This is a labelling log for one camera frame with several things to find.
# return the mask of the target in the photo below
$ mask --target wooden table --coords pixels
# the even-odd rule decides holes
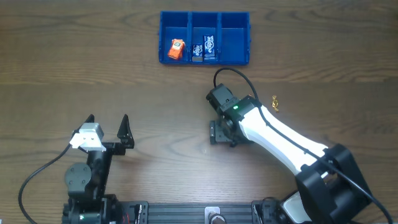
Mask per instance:
[[[27,223],[17,193],[93,113],[115,140],[126,113],[136,147],[114,157],[107,193],[149,202],[282,198],[294,177],[257,145],[211,146],[205,100],[215,67],[165,66],[159,12],[249,11],[251,60],[239,67],[278,119],[355,156],[373,194],[398,219],[398,2],[316,0],[0,1],[0,219]],[[220,82],[250,94],[231,72]],[[29,182],[24,205],[60,223],[69,150]],[[385,218],[374,205],[355,220]]]

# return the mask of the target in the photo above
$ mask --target brown wooden surface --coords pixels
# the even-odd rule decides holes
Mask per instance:
[[[316,0],[0,1],[0,219],[27,223],[24,179],[57,156],[90,114],[115,139],[124,113],[136,148],[114,157],[108,193],[149,202],[282,198],[294,177],[259,146],[211,146],[205,101],[218,67],[161,65],[161,10],[249,11],[251,61],[241,69],[282,122],[352,150],[373,194],[398,219],[398,2]],[[250,89],[225,72],[235,94]],[[24,205],[60,223],[70,150],[32,179]],[[384,222],[371,205],[355,220]]]

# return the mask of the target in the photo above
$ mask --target blue snack package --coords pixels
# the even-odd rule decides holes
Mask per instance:
[[[194,44],[192,47],[192,62],[203,61],[203,44]]]
[[[205,60],[215,59],[214,35],[204,35],[205,40]]]

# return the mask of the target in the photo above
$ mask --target wooden tabletop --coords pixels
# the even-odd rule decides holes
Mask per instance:
[[[249,11],[251,60],[237,67],[275,116],[354,154],[372,193],[398,219],[398,2],[396,0],[0,1],[0,219],[27,223],[21,183],[56,157],[93,113],[115,140],[126,113],[136,147],[114,157],[107,193],[148,202],[250,202],[283,198],[293,175],[253,144],[211,146],[205,100],[220,66],[158,59],[159,12]],[[219,82],[250,94],[244,80]],[[24,205],[38,223],[60,223],[69,150],[33,178]],[[386,219],[375,205],[355,220]]]

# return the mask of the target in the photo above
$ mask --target logo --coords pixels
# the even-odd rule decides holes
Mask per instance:
[[[214,47],[214,37],[213,37],[213,36],[207,37],[207,40],[206,40],[206,42],[205,42],[205,45],[206,45],[206,48],[208,49],[207,51],[208,51],[209,53],[212,53],[212,49],[213,49],[213,47]]]
[[[202,46],[196,45],[195,48],[193,49],[193,53],[195,53],[196,55],[200,55],[201,52],[202,52]]]

